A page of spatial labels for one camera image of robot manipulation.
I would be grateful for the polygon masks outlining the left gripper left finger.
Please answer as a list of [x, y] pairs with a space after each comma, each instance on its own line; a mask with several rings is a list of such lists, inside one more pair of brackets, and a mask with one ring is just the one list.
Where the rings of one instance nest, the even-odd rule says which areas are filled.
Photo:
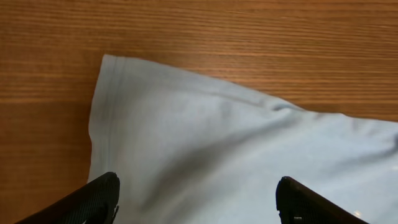
[[119, 192], [119, 178], [107, 172], [17, 224], [113, 224]]

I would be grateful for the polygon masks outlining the light blue printed t-shirt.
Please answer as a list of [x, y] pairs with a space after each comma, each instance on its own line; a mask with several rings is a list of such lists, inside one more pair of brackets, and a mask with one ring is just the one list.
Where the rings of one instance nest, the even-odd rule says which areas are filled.
[[397, 222], [397, 124], [105, 55], [90, 179], [121, 181], [116, 223], [279, 223], [283, 176], [369, 223]]

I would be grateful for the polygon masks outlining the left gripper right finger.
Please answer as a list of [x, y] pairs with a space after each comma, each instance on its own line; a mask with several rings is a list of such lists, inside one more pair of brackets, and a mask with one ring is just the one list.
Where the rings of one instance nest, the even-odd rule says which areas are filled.
[[368, 224], [289, 176], [279, 180], [275, 199], [281, 224]]

